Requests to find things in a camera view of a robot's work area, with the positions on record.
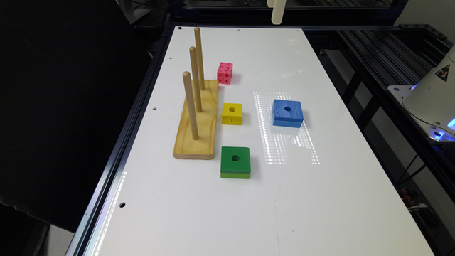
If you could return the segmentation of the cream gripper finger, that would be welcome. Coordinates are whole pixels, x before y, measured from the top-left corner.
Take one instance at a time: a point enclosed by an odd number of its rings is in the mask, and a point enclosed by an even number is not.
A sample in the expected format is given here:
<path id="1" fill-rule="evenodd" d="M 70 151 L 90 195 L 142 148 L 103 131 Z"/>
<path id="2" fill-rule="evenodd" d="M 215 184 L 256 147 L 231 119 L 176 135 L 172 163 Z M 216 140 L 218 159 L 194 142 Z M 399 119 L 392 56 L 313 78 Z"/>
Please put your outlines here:
<path id="1" fill-rule="evenodd" d="M 272 24 L 280 25 L 284 15 L 285 0 L 270 0 L 270 7 L 272 8 Z"/>

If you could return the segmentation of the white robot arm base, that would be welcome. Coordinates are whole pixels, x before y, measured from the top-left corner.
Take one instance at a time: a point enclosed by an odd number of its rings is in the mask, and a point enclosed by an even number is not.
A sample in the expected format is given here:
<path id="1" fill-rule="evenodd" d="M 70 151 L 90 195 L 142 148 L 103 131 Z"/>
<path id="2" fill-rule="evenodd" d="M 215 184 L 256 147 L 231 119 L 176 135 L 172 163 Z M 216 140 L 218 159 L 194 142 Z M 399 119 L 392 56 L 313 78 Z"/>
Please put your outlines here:
<path id="1" fill-rule="evenodd" d="M 391 85 L 388 91 L 430 140 L 454 142 L 454 49 L 416 85 Z"/>

